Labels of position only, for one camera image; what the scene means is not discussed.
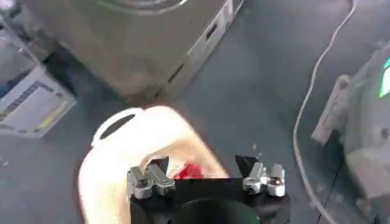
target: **green light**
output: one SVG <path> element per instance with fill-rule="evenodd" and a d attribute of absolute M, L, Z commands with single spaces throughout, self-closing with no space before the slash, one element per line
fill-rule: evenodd
<path fill-rule="evenodd" d="M 384 68 L 386 69 L 388 67 L 390 67 L 390 58 L 386 61 Z"/>
<path fill-rule="evenodd" d="M 387 65 L 387 67 L 385 65 L 386 70 L 383 73 L 382 84 L 381 84 L 380 92 L 379 92 L 379 98 L 382 98 L 385 95 L 390 93 L 390 60 L 386 64 L 388 64 L 388 65 Z"/>

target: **screw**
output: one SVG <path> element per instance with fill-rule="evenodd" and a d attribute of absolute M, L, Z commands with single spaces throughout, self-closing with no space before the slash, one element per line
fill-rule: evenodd
<path fill-rule="evenodd" d="M 146 187 L 147 186 L 147 179 L 142 179 L 137 182 L 138 187 Z"/>
<path fill-rule="evenodd" d="M 272 185 L 278 186 L 278 185 L 281 185 L 281 183 L 282 183 L 282 181 L 279 178 L 272 178 L 271 179 L 271 184 Z"/>

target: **white machine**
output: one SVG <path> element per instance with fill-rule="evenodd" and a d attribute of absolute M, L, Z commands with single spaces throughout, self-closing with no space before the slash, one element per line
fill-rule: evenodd
<path fill-rule="evenodd" d="M 340 132 L 345 161 L 363 197 L 390 198 L 390 44 L 350 78 L 342 75 L 312 138 Z"/>

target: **stainless steel appliance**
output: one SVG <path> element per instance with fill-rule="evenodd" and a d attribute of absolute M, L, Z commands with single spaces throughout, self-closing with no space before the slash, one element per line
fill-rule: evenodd
<path fill-rule="evenodd" d="M 178 95 L 243 0 L 22 0 L 128 103 Z"/>

